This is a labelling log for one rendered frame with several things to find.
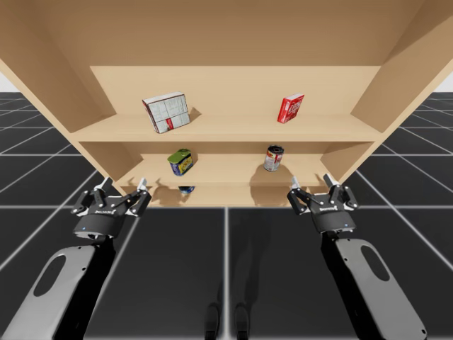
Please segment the pale wooden shelf unit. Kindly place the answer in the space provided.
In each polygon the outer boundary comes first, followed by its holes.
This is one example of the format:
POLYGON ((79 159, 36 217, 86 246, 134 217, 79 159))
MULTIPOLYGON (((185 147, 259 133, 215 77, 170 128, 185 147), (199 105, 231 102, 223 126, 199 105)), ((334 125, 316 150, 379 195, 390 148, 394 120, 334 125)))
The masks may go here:
POLYGON ((293 176, 346 180, 453 72, 453 0, 0 0, 0 72, 121 193, 278 206, 293 176), (142 100, 177 91, 190 122, 159 134, 142 100))

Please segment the red and white carton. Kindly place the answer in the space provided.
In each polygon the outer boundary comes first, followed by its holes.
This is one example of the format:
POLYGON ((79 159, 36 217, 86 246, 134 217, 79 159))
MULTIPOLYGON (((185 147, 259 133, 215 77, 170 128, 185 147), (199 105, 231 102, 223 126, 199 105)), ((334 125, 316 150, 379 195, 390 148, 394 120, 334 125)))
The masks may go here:
POLYGON ((188 106, 182 92, 143 99, 142 103, 154 130, 159 134, 180 128, 190 122, 188 106))

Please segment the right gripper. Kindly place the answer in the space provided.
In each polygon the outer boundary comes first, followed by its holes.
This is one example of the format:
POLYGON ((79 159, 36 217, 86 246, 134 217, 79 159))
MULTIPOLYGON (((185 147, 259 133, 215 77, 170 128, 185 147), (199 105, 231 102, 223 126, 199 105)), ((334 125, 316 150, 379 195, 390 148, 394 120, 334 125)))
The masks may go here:
POLYGON ((323 180, 328 193, 312 195, 299 185, 296 176, 292 177, 287 199, 296 215, 310 213, 319 234, 324 232, 345 232, 355 229, 355 222, 348 212, 357 208, 357 200, 349 186, 337 182, 330 174, 323 180))

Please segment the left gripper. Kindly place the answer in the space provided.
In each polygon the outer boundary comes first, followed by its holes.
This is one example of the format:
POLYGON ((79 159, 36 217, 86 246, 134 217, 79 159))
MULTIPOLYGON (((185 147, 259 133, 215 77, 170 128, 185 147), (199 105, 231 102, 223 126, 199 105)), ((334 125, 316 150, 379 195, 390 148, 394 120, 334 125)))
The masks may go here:
POLYGON ((125 215, 140 217, 149 204, 147 180, 142 178, 137 189, 126 196, 106 196, 112 179, 105 177, 101 184, 79 196, 71 214, 80 217, 73 234, 80 238, 116 238, 125 215))

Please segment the red and white can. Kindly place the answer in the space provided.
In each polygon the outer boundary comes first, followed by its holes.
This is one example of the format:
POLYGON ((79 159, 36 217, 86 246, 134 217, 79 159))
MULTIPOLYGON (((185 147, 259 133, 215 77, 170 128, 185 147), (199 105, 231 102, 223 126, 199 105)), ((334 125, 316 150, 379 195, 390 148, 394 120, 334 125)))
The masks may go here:
POLYGON ((270 172, 277 171, 283 154, 284 149, 281 146, 276 144, 270 145, 266 152, 265 161, 263 164, 264 169, 270 172))

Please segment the green and blue rectangular can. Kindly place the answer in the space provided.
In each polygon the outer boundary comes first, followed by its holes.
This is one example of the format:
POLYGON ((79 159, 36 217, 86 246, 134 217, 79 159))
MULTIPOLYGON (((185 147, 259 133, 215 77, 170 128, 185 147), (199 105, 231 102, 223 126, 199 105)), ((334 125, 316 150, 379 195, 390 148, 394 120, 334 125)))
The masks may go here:
POLYGON ((193 167, 193 158, 189 149, 179 149, 177 152, 169 156, 167 160, 176 176, 184 175, 193 167))

